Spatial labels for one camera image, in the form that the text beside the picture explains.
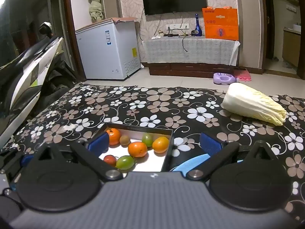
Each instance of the orange gift box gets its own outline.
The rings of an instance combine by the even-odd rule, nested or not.
[[[207,39],[239,40],[237,8],[202,9]]]

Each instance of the pink towel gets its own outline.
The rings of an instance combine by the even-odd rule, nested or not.
[[[235,69],[234,76],[239,78],[241,81],[251,81],[250,73],[247,70]]]

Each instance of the motorcycle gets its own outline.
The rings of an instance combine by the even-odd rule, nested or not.
[[[0,67],[0,148],[28,118],[58,100],[78,82],[61,60],[63,38],[53,36],[50,23],[40,33],[47,36]]]

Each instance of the blue glass bottle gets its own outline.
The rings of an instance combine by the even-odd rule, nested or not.
[[[202,36],[202,30],[199,26],[199,17],[198,14],[195,14],[196,17],[196,28],[195,28],[195,36]]]

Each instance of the white freezer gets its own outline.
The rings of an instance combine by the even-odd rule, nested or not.
[[[122,80],[141,68],[135,22],[103,22],[76,31],[87,79]]]

